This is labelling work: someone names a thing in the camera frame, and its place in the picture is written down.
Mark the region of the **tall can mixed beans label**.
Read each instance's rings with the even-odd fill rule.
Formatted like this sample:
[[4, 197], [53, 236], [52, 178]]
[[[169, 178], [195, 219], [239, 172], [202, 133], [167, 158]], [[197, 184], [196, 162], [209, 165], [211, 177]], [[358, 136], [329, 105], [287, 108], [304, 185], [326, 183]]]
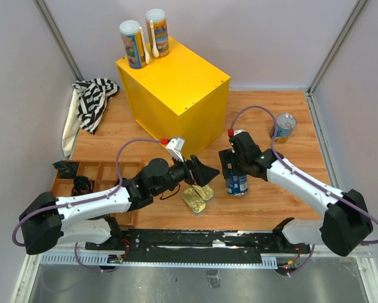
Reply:
[[146, 12], [146, 26], [154, 58], [169, 54], [167, 19], [164, 10], [150, 9]]

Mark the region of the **tall can orange label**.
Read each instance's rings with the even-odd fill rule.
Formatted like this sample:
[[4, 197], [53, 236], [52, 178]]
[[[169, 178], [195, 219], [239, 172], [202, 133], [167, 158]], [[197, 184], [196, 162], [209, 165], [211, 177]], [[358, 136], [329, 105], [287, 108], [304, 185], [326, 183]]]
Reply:
[[150, 60], [145, 47], [143, 29], [135, 20], [123, 21], [119, 26], [128, 64], [133, 69], [144, 68]]

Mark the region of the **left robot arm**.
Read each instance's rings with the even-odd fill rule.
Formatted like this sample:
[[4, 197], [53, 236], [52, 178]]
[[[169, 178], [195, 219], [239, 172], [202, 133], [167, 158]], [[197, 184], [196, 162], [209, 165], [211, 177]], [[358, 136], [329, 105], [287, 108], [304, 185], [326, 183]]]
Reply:
[[29, 255], [44, 253], [64, 240], [66, 227], [79, 222], [91, 223], [94, 217], [139, 210], [181, 182], [208, 185], [219, 170], [200, 162], [193, 155], [173, 166], [154, 158], [135, 177], [123, 179], [111, 189], [73, 197], [54, 197], [50, 191], [39, 194], [20, 215], [24, 247]]

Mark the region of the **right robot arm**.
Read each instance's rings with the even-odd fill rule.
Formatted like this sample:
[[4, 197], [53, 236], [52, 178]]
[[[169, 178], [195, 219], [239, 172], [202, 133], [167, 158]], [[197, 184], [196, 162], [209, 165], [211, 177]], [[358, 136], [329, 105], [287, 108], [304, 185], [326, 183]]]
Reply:
[[373, 231], [363, 196], [331, 187], [299, 170], [272, 149], [261, 151], [244, 130], [228, 130], [231, 147], [219, 151], [223, 176], [255, 177], [280, 186], [312, 207], [318, 220], [287, 218], [274, 228], [274, 248], [288, 252], [295, 244], [326, 245], [339, 256], [349, 255]]

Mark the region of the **corn can with pull tab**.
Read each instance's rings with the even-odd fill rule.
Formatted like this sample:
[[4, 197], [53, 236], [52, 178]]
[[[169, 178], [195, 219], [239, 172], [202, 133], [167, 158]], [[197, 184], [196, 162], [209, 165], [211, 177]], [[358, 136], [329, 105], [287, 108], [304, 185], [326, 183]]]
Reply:
[[275, 142], [285, 143], [292, 134], [296, 125], [297, 120], [293, 115], [288, 113], [279, 114], [276, 117], [276, 127], [275, 125], [272, 125], [269, 135], [272, 138], [276, 133]]

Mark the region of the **blue short can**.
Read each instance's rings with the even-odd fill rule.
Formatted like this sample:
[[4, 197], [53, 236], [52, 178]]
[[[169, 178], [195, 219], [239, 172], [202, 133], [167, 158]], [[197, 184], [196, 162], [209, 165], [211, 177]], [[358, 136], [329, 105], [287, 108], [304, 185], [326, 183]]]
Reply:
[[249, 191], [247, 176], [237, 175], [232, 170], [228, 171], [228, 176], [225, 178], [225, 185], [227, 193], [232, 196], [245, 195]]

